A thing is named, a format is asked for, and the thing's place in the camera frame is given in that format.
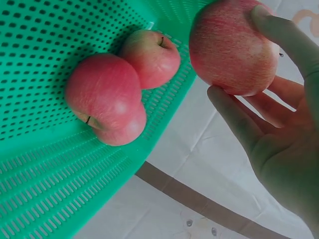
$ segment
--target white surface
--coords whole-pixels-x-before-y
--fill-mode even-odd
[[[193,221],[188,227],[186,222]],[[212,235],[217,229],[217,236]],[[134,176],[75,239],[247,239]]]
[[[301,9],[319,13],[318,0],[263,0],[278,16],[292,19]],[[299,26],[310,31],[309,17]],[[303,82],[285,54],[278,75]],[[248,158],[197,79],[148,161],[197,192],[258,224],[293,239],[312,239],[307,226],[281,207],[257,181]]]

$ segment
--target hand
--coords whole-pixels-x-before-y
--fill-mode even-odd
[[[294,23],[261,6],[252,18],[299,67],[305,87],[281,77],[269,87],[296,111],[264,93],[246,97],[263,120],[220,88],[209,88],[208,96],[243,145],[260,182],[319,238],[319,47]]]

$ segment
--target brown stripe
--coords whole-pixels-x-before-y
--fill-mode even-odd
[[[138,177],[204,217],[250,239],[289,239],[197,193],[146,162]]]

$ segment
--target apple skin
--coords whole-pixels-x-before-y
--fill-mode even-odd
[[[124,59],[96,54],[83,60],[65,88],[65,100],[83,122],[116,130],[135,116],[142,99],[138,75]]]
[[[146,121],[145,108],[141,103],[135,116],[122,129],[102,131],[94,128],[93,132],[97,138],[105,144],[110,146],[123,146],[133,142],[141,135],[145,129]]]
[[[262,92],[276,74],[280,48],[257,31],[250,16],[259,4],[220,0],[199,12],[193,24],[189,53],[195,72],[230,95]]]
[[[181,61],[172,41],[150,30],[138,30],[129,36],[119,56],[135,68],[142,89],[153,89],[170,81]]]

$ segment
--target green plastic basket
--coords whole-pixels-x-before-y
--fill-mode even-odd
[[[0,1],[0,239],[71,237],[142,166],[195,79],[188,35],[210,1]],[[63,88],[79,61],[117,53],[140,28],[171,38],[181,68],[143,92],[141,137],[105,146],[67,107]]]

